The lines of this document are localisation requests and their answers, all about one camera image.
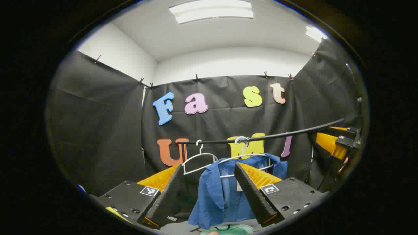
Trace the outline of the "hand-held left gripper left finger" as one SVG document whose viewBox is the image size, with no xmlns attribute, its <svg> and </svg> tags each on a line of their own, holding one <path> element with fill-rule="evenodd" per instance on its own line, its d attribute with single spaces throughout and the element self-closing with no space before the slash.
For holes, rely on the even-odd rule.
<svg viewBox="0 0 418 235">
<path fill-rule="evenodd" d="M 160 229 L 175 212 L 183 173 L 183 168 L 176 165 L 137 183 L 126 180 L 97 201 L 130 223 Z"/>
</svg>

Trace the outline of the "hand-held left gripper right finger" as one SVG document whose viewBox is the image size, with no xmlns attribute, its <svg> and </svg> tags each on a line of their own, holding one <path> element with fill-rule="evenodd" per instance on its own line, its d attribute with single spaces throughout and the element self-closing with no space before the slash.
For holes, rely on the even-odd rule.
<svg viewBox="0 0 418 235">
<path fill-rule="evenodd" d="M 250 208 L 262 226 L 279 223 L 321 204 L 328 192 L 318 191 L 296 178 L 282 180 L 238 162 L 234 175 Z"/>
</svg>

